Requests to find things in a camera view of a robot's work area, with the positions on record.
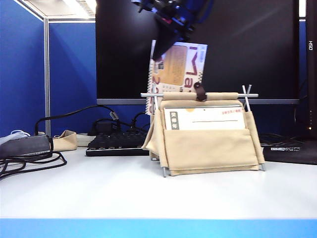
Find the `beige cloth pouch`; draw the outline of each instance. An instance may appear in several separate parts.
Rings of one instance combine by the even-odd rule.
[[[164,93],[143,149],[159,157],[170,174],[197,174],[236,170],[258,170],[265,163],[252,112],[243,112],[245,129],[166,130],[164,108],[243,105],[238,93],[207,93],[207,100],[196,100],[196,93]]]
[[[77,149],[76,133],[65,130],[59,137],[53,138],[54,151],[68,151]]]

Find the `ceiling light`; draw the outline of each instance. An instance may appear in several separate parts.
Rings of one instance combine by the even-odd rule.
[[[96,0],[85,0],[88,7],[91,9],[91,11],[93,11],[94,13],[96,13]]]
[[[89,18],[88,13],[82,8],[82,6],[76,0],[63,0],[70,9],[74,10],[76,15],[82,18]]]

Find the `monitor screen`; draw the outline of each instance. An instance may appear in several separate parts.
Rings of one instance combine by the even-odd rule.
[[[154,14],[129,0],[97,0],[98,104],[144,104]],[[202,84],[208,92],[242,92],[259,99],[298,98],[297,0],[215,0],[189,42],[207,44]]]

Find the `white desk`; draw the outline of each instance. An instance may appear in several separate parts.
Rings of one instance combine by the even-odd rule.
[[[147,156],[63,155],[64,167],[0,181],[1,218],[317,218],[313,165],[163,178]]]

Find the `magazine cover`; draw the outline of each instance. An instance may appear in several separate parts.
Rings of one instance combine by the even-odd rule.
[[[176,42],[157,61],[150,59],[148,93],[194,92],[194,84],[203,79],[206,52],[207,45]],[[147,99],[146,112],[153,114],[153,98]]]

